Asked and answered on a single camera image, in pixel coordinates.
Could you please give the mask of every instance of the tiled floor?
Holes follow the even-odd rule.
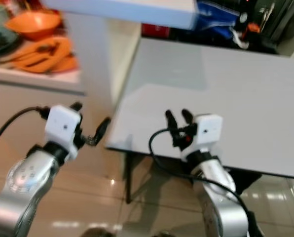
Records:
[[[19,159],[0,141],[0,190]],[[204,237],[199,201],[187,181],[166,176],[149,158],[134,170],[133,197],[124,202],[124,184],[104,177],[61,171],[41,201],[29,237],[79,237],[105,227],[117,237],[151,237],[168,230],[177,237]],[[263,176],[243,194],[267,237],[294,237],[294,180]]]

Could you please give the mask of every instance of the orange object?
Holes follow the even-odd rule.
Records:
[[[241,36],[242,39],[244,39],[246,37],[247,32],[260,33],[261,29],[260,29],[260,26],[258,24],[256,24],[256,23],[249,23],[247,25],[246,30],[244,31],[244,33]]]
[[[61,18],[58,14],[26,11],[7,21],[5,26],[36,41],[51,36],[60,22]]]
[[[42,45],[58,45],[53,55],[50,52],[38,53],[37,48]],[[16,68],[31,73],[62,72],[74,69],[78,66],[77,60],[71,56],[72,42],[66,37],[50,37],[27,46],[17,52],[15,56],[32,53],[31,56],[13,62]]]

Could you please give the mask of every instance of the orange bowl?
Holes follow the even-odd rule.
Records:
[[[60,22],[57,14],[26,11],[7,21],[5,26],[30,40],[40,40],[51,36]]]

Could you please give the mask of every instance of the table leg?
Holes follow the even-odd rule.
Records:
[[[132,192],[132,164],[133,155],[127,153],[125,157],[125,191],[126,191],[126,203],[130,204],[132,202],[131,192]]]

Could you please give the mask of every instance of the white table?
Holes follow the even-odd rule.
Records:
[[[190,30],[198,15],[195,0],[42,1],[63,12],[94,124],[114,112],[141,37],[141,22]],[[280,52],[294,56],[294,39]],[[121,178],[121,157],[102,151],[100,158],[111,179]]]
[[[106,147],[149,154],[148,140],[171,109],[224,118],[213,154],[227,167],[294,177],[294,59],[141,39]],[[156,154],[179,158],[169,134]]]

